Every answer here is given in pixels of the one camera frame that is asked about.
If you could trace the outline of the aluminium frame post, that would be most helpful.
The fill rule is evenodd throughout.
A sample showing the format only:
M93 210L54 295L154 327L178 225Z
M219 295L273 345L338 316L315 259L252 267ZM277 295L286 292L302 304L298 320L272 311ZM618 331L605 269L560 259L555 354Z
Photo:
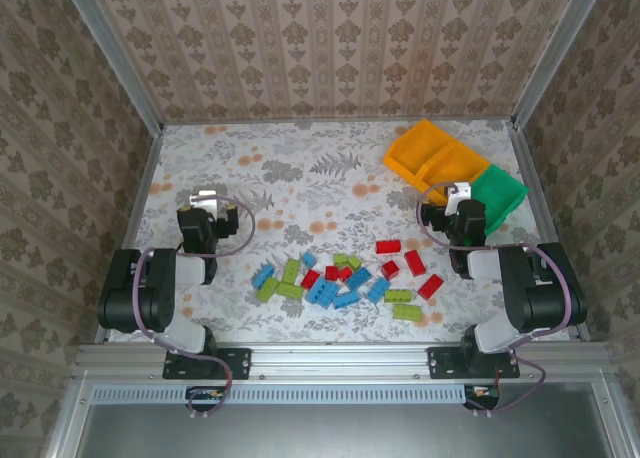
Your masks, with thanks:
M531 73L511 115L516 129L523 128L549 87L597 0L569 0L540 60Z
M125 41L117 36L99 0L71 0L115 72L153 139L162 134L163 119L134 66Z

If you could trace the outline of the aluminium table side rail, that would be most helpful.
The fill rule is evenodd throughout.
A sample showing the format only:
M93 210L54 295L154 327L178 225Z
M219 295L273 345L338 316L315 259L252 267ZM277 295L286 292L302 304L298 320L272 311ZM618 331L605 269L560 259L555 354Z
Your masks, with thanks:
M124 234L121 248L132 248L136 243L136 238L141 226L141 220L144 213L145 205L153 181L156 167L159 163L161 149L163 146L163 129L160 133L153 137L149 154L145 163L141 181L137 189L135 200L131 209L128 225Z
M558 242L558 235L523 130L511 123L509 135L523 183L529 188L528 200L539 237L543 242Z

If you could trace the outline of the green plastic bin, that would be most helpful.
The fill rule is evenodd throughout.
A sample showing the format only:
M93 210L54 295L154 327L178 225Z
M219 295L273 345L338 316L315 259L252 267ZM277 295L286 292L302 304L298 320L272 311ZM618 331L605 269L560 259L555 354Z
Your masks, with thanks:
M490 165L472 184L472 198L485 205L485 234L496 231L528 194L528 188L503 169Z

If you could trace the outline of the floral patterned table cloth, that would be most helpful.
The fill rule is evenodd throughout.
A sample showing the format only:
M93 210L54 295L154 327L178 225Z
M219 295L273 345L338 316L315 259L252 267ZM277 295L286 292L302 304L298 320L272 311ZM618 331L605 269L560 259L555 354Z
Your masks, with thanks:
M221 342L456 341L473 324L504 308L502 288L465 280L448 252L429 240L416 217L417 190L383 164L408 121L181 125L165 130L159 163L136 239L138 249L178 245L177 209L199 190L215 190L243 204L237 235L222 240L230 256L213 282L181 286L176 310L208 326ZM288 259L312 253L318 270L334 254L357 256L373 277L384 257L380 240L417 250L429 275L444 283L418 322L396 320L389 304L324 309L304 299L256 299L251 280L265 264L282 273Z

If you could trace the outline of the grey sheet metal panel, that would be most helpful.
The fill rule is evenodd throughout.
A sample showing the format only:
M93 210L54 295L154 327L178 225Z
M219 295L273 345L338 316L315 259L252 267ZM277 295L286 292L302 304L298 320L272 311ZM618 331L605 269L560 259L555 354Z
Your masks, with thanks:
M613 458L592 401L543 396L496 416L460 405L97 406L78 458Z

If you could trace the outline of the wide aluminium extrusion beam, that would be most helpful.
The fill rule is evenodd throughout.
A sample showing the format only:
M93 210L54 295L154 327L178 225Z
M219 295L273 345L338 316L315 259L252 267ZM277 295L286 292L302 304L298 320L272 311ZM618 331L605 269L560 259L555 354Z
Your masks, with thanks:
M427 382L431 348L442 343L247 343L250 383ZM592 382L615 371L605 346L578 341L532 342L518 357L547 372L549 382ZM84 345L72 377L96 382L157 383L165 352L150 343Z

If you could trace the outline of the yellow plastic bin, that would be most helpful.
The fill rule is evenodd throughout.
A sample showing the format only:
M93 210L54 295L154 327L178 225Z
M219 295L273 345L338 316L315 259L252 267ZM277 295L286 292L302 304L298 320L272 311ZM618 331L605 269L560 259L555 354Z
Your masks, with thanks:
M488 160L466 145L450 141L431 153L420 166L414 186L420 192L433 187L428 194L429 200L439 206L446 205L448 198L445 187L438 186L438 183L473 183L489 165Z
M426 163L452 140L450 134L423 119L390 145L383 164L407 183L416 186L425 173Z

